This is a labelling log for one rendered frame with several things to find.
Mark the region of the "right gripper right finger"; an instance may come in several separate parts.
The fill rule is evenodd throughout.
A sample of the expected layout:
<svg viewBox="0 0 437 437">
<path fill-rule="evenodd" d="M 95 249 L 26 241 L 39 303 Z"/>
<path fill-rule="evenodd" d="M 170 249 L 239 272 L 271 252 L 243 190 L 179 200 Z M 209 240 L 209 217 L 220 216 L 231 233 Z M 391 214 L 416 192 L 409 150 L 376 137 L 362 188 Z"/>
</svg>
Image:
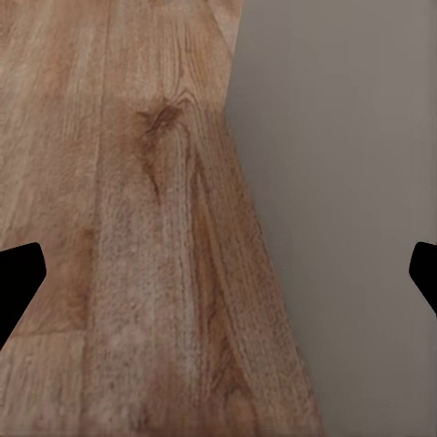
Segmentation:
<svg viewBox="0 0 437 437">
<path fill-rule="evenodd" d="M 437 245 L 416 243 L 409 274 L 437 314 Z"/>
</svg>

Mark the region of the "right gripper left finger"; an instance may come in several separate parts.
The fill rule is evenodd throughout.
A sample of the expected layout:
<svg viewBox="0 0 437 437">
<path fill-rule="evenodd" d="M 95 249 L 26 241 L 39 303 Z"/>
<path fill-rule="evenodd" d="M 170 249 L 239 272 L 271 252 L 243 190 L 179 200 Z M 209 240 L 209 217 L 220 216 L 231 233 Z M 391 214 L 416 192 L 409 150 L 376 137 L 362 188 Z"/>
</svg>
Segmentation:
<svg viewBox="0 0 437 437">
<path fill-rule="evenodd" d="M 0 252 L 0 350 L 45 278 L 38 242 Z"/>
</svg>

